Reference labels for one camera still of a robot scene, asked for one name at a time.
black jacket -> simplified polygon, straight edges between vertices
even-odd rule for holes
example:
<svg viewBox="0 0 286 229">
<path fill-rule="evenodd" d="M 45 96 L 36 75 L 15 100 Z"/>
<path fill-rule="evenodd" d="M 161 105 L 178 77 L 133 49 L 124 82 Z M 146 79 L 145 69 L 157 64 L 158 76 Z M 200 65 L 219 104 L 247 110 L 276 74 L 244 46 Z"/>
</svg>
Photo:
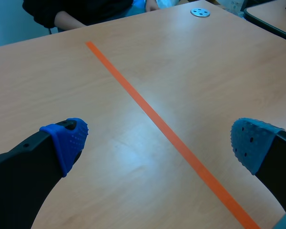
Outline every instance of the black jacket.
<svg viewBox="0 0 286 229">
<path fill-rule="evenodd" d="M 132 3 L 133 0 L 24 0 L 22 6 L 37 23 L 53 28 L 60 11 L 66 11 L 83 24 L 91 24 L 125 10 Z"/>
</svg>

person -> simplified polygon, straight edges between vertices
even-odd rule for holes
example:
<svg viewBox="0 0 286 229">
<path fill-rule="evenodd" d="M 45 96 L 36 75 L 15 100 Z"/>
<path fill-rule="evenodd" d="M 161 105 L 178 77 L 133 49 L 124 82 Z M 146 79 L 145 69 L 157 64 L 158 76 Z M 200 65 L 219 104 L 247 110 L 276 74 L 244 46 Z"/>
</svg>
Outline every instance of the person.
<svg viewBox="0 0 286 229">
<path fill-rule="evenodd" d="M 59 31 L 159 9 L 156 0 L 146 0 L 141 10 L 133 6 L 133 0 L 24 0 L 22 7 L 37 23 L 46 28 L 56 26 Z"/>
</svg>

wall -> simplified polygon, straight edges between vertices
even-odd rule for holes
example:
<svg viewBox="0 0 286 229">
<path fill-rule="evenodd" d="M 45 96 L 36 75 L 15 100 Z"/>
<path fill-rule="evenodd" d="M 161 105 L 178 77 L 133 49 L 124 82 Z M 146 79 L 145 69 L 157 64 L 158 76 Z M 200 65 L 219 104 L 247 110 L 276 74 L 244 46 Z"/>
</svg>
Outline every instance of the wall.
<svg viewBox="0 0 286 229">
<path fill-rule="evenodd" d="M 22 8 L 23 0 L 0 0 L 0 46 L 49 35 Z"/>
</svg>

hand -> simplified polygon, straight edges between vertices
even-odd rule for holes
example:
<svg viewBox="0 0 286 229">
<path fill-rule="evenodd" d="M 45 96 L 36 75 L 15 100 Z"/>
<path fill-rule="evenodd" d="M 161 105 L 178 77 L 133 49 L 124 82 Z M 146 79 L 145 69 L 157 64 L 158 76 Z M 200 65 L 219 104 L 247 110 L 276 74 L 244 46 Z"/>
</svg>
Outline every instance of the hand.
<svg viewBox="0 0 286 229">
<path fill-rule="evenodd" d="M 146 12 L 149 12 L 149 11 L 159 10 L 160 8 L 156 0 L 146 0 L 145 9 Z"/>
</svg>

black desk edge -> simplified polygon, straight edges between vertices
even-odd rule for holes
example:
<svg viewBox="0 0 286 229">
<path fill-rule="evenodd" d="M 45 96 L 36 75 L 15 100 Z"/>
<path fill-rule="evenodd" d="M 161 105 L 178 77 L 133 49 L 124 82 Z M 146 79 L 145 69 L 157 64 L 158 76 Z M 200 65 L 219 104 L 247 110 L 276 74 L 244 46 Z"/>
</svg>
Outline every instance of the black desk edge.
<svg viewBox="0 0 286 229">
<path fill-rule="evenodd" d="M 267 31 L 279 36 L 279 37 L 286 39 L 286 32 L 278 29 L 277 27 L 274 27 L 274 26 L 268 24 L 265 21 L 258 19 L 257 17 L 253 16 L 252 14 L 248 13 L 247 9 L 249 9 L 249 8 L 251 8 L 251 7 L 248 7 L 244 10 L 244 17 L 247 21 L 249 21 L 249 22 L 253 23 L 254 25 L 257 25 L 257 26 L 261 27 L 262 29 L 267 30 Z"/>
</svg>

